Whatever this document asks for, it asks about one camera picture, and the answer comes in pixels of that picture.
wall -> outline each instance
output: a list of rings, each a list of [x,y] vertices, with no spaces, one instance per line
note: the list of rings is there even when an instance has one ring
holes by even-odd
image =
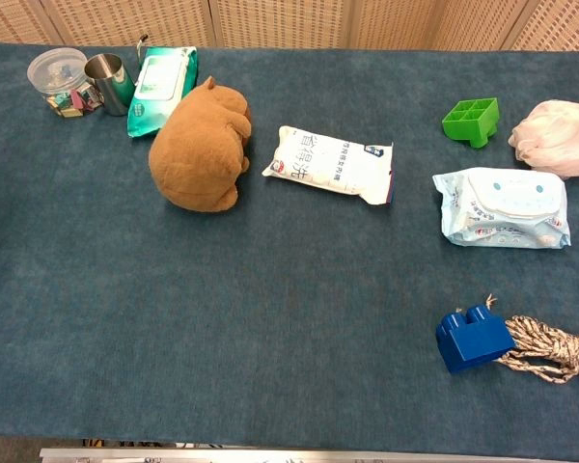
[[[0,41],[579,50],[579,0],[0,0]]]

metal cup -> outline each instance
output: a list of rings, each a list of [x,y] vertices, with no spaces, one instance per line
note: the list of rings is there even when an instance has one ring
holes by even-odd
[[[124,116],[133,99],[135,85],[123,61],[111,53],[102,53],[88,60],[84,72],[88,81],[101,94],[107,114]]]

blue toy block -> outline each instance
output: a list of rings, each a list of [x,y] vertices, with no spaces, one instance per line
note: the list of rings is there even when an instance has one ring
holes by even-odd
[[[437,346],[450,373],[491,362],[514,349],[504,319],[486,305],[449,313],[435,329]]]

plush toy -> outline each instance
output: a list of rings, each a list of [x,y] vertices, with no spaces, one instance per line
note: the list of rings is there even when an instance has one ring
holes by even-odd
[[[247,100],[209,77],[176,107],[151,147],[149,164],[161,194],[185,209],[218,212],[238,199],[237,177],[249,168]]]

braided rope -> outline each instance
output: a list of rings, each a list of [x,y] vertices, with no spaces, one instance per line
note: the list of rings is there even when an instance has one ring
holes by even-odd
[[[496,299],[489,294],[486,305],[490,308]],[[519,371],[530,371],[545,381],[564,384],[579,374],[579,335],[570,335],[552,328],[529,316],[515,315],[506,320],[506,326],[516,348],[497,362]],[[556,367],[532,365],[524,358],[542,358]]]

